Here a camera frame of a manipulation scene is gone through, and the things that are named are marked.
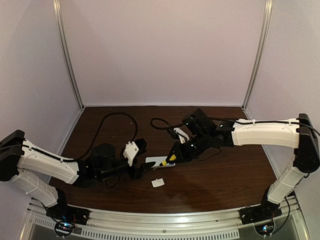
brown wooden surface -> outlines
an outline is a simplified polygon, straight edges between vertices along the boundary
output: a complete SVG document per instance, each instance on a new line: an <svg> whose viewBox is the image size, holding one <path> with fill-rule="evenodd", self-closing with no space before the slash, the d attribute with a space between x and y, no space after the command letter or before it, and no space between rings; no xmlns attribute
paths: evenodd
<svg viewBox="0 0 320 240"><path fill-rule="evenodd" d="M151 118L160 117L171 124L196 107L87 107L79 119L63 156L76 158L88 148L101 118L112 112L127 112L138 124L137 138L147 141L147 153L139 157L166 156L173 143L166 131L153 129ZM202 107L211 117L245 118L240 107ZM134 125L125 116L112 116L105 121L95 142L111 143L117 149L132 138ZM209 149L202 158L210 156ZM153 188L151 181L163 178L165 186ZM259 145L236 146L222 149L222 153L206 161L193 160L172 168L147 172L140 180L131 181L125 174L115 188L97 184L90 189L76 188L60 180L51 184L62 189L68 203L87 208L135 213L187 213L231 209L258 204L266 188L275 181L267 157Z"/></svg>

aluminum frame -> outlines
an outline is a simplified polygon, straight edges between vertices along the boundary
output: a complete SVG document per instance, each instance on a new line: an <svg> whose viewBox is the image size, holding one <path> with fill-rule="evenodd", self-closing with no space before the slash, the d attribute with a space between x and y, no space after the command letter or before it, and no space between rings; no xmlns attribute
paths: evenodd
<svg viewBox="0 0 320 240"><path fill-rule="evenodd" d="M246 92L246 95L245 95L245 98L243 101L243 105L242 105L242 109L244 109L244 110L247 109L247 107L248 107L249 100L252 95L256 80L257 80L259 68L261 65L261 61L262 61L263 53L265 50L268 33L269 33L271 16L272 16L272 8L273 8L273 0L265 0L264 14L263 14L258 49L257 49L257 53L255 56L255 61L254 61L254 65L253 65L253 69L252 69L252 73L251 73L251 77L250 77L248 90Z"/></svg>
<svg viewBox="0 0 320 240"><path fill-rule="evenodd" d="M288 197L291 208L291 215L294 215L295 227L301 240L308 240L309 233L306 227L301 208L295 196ZM287 215L289 208L286 201L280 204L283 218ZM83 231L107 233L114 236L130 235L136 238L181 238L182 236L207 236L216 233L226 233L253 226L254 224L242 225L239 208L193 212L176 214L153 214L153 213L130 213L106 211L88 208L91 213L86 226L78 225ZM31 227L35 216L52 221L46 216L46 211L41 203L32 199L28 206L28 216L21 234L21 240L29 239Z"/></svg>
<svg viewBox="0 0 320 240"><path fill-rule="evenodd" d="M68 77L70 80L71 88L76 100L76 103L78 105L78 108L82 110L84 108L84 104L82 102L80 92L77 86L75 73L71 64L71 58L69 55L68 45L67 45L67 39L64 29L64 22L62 19L62 13L61 13L61 7L60 7L60 0L53 0L53 8L54 8L54 14L55 14L55 20L57 24L57 29L59 33L62 53L63 53L63 59L66 67L66 71L68 73Z"/></svg>

black mounting plate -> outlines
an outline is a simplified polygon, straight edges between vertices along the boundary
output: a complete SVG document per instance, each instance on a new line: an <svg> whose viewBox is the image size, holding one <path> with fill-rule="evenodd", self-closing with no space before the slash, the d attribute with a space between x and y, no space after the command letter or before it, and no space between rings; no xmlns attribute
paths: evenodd
<svg viewBox="0 0 320 240"><path fill-rule="evenodd" d="M280 208L276 209L273 213L274 217L282 215ZM242 208L239 210L239 214L243 225L266 221L272 218L272 216L264 214L261 205Z"/></svg>
<svg viewBox="0 0 320 240"><path fill-rule="evenodd" d="M68 213L68 216L75 216L76 224L86 225L89 218L90 211L85 208L68 206L67 213ZM55 214L54 211L51 212L51 216L48 213L46 215L48 217L53 217L54 219L57 219L57 220L61 220L61 221L68 220L72 222L71 219L61 219L61 215Z"/></svg>
<svg viewBox="0 0 320 240"><path fill-rule="evenodd" d="M0 181L7 182L14 175L19 174L17 165L23 153L20 145L25 140L25 132L16 130L6 138L0 140Z"/></svg>

yellow object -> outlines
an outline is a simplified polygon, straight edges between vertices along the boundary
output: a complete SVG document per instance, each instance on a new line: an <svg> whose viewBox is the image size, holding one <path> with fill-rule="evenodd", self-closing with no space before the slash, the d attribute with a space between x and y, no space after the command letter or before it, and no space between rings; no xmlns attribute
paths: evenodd
<svg viewBox="0 0 320 240"><path fill-rule="evenodd" d="M174 160L176 160L176 159L177 159L176 155L173 154L173 155L170 157L169 161L174 161Z"/></svg>

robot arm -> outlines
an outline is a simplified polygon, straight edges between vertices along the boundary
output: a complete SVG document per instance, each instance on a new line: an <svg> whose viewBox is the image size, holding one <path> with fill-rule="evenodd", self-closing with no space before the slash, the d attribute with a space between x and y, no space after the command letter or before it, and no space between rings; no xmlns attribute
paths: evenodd
<svg viewBox="0 0 320 240"><path fill-rule="evenodd" d="M300 114L299 118L273 121L223 119L218 124L211 119L201 109L185 117L182 124L187 126L193 136L184 143L176 142L161 165L168 162L190 162L211 147L219 149L242 145L278 145L294 149L292 160L276 182L265 191L261 205L240 210L243 224L280 215L280 203L304 177L320 166L318 139L306 114ZM161 129L153 121L151 120L151 125ZM172 136L173 127L176 126L162 129L166 129Z"/></svg>
<svg viewBox="0 0 320 240"><path fill-rule="evenodd" d="M76 223L86 224L89 211L83 213L85 210L81 208L68 206L63 191L46 184L29 170L80 188L91 187L122 173L128 173L135 180L154 164L150 162L136 167L136 157L144 153L146 147L144 139L128 142L120 158L116 158L115 147L104 143L93 147L87 159L75 160L41 149L25 139L23 131L16 130L0 142L0 181L15 183L26 194L39 200L53 218L66 221L71 218L73 222L77 215Z"/></svg>

